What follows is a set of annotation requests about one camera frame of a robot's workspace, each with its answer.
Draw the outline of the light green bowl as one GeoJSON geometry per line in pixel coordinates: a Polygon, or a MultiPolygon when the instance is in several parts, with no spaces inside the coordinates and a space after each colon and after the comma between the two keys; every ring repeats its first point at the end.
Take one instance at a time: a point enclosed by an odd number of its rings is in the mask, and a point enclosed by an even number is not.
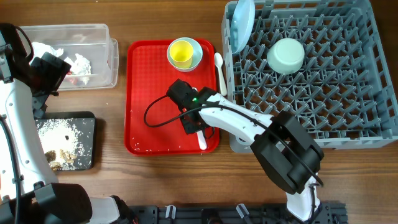
{"type": "Polygon", "coordinates": [[[172,41],[172,43],[167,48],[167,59],[168,59],[169,63],[180,72],[191,72],[194,69],[196,69],[196,67],[201,62],[202,57],[203,57],[203,49],[202,49],[201,45],[196,40],[189,38],[189,37],[181,37],[181,38],[175,39],[172,41]],[[178,41],[178,40],[186,40],[187,42],[191,43],[193,46],[193,60],[192,60],[191,66],[189,68],[177,68],[172,62],[171,56],[169,54],[170,47],[175,41],[178,41]]]}
{"type": "Polygon", "coordinates": [[[305,57],[303,45],[291,38],[277,41],[267,53],[267,62],[273,71],[292,74],[302,68],[305,57]]]}

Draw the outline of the red strawberry snack wrapper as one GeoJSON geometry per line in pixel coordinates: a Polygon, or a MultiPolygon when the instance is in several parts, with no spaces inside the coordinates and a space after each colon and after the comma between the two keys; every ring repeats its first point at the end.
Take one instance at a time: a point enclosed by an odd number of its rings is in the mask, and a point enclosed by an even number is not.
{"type": "Polygon", "coordinates": [[[76,86],[81,85],[81,80],[77,73],[69,71],[66,75],[66,78],[72,85],[76,85],[76,86]]]}

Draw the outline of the rice and food scraps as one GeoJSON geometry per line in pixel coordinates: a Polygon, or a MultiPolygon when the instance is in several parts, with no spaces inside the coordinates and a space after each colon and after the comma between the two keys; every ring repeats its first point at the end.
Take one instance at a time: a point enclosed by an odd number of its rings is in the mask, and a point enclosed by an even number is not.
{"type": "Polygon", "coordinates": [[[78,170],[85,152],[82,137],[72,119],[36,120],[36,128],[46,160],[53,171],[78,170]]]}

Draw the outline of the light blue plate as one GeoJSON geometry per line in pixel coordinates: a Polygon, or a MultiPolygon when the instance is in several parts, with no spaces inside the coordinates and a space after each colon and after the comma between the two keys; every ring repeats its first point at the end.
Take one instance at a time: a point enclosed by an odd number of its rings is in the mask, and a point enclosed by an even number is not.
{"type": "Polygon", "coordinates": [[[255,18],[254,0],[239,0],[230,26],[232,54],[240,53],[249,41],[255,18]]]}

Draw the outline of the white plastic spoon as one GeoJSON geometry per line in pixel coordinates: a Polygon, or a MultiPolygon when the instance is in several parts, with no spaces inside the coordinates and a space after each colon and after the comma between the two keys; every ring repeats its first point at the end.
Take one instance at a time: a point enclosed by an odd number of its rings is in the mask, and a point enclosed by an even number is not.
{"type": "Polygon", "coordinates": [[[223,58],[222,58],[220,53],[216,52],[214,54],[214,61],[215,61],[215,66],[216,66],[216,68],[218,70],[218,79],[219,79],[220,93],[223,96],[226,96],[228,94],[228,92],[227,92],[227,86],[226,86],[226,82],[225,82],[224,75],[223,75],[223,70],[222,70],[223,58]]]}

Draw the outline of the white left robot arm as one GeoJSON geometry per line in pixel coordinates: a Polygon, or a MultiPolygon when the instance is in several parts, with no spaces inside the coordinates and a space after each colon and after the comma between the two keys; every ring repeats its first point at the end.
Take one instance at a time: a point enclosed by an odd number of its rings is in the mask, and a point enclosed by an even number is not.
{"type": "Polygon", "coordinates": [[[1,24],[1,223],[133,223],[119,197],[89,197],[78,184],[63,184],[51,169],[35,119],[71,66],[46,53],[26,52],[25,32],[1,24]]]}

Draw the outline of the yellow plastic cup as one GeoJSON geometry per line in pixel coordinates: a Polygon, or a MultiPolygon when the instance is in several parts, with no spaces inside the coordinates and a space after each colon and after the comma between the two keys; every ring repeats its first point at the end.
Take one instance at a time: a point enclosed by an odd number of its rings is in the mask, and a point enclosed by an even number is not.
{"type": "Polygon", "coordinates": [[[186,40],[178,40],[171,45],[169,54],[177,68],[189,68],[193,60],[193,46],[186,40]]]}

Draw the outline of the white plastic fork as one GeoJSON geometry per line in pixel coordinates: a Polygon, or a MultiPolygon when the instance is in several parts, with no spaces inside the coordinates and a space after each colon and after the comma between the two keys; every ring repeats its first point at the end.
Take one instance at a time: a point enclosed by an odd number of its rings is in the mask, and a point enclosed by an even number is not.
{"type": "MultiPolygon", "coordinates": [[[[195,97],[194,102],[198,103],[200,106],[202,105],[202,102],[200,101],[199,96],[195,97]]],[[[198,144],[199,144],[200,149],[202,151],[206,150],[208,146],[207,146],[207,143],[206,143],[205,135],[204,135],[202,130],[199,130],[197,132],[197,139],[198,139],[198,144]]]]}

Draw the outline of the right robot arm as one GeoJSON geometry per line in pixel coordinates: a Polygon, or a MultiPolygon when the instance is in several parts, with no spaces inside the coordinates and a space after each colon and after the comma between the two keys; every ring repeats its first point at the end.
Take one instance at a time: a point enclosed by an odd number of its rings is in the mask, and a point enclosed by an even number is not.
{"type": "Polygon", "coordinates": [[[169,97],[189,123],[224,129],[247,142],[268,178],[286,193],[287,210],[301,222],[314,220],[324,153],[294,115],[257,113],[209,88],[185,87],[169,97]]]}

